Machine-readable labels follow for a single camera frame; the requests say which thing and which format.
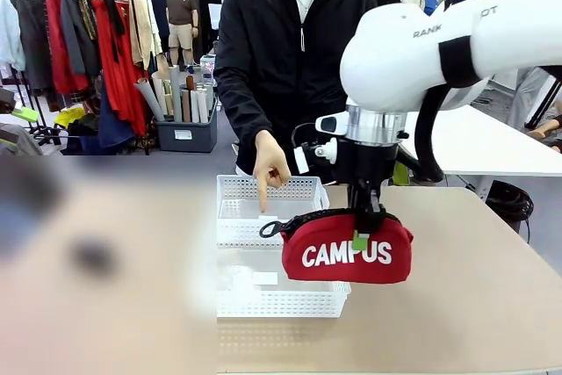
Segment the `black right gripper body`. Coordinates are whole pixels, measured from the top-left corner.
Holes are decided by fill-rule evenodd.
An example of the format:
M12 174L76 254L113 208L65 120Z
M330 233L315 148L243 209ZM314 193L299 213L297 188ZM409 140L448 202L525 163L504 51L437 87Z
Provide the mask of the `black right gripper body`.
M399 146L367 146L349 143L347 184L380 193L382 183L391 178Z

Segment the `person's right hand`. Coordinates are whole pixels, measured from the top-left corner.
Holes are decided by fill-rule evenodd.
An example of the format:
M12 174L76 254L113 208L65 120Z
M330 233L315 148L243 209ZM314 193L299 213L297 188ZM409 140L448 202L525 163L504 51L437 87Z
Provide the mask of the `person's right hand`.
M280 188L291 178L285 152L278 145L273 135L260 131L255 138L256 162L254 177L257 183L257 193L262 213L266 212L268 188Z

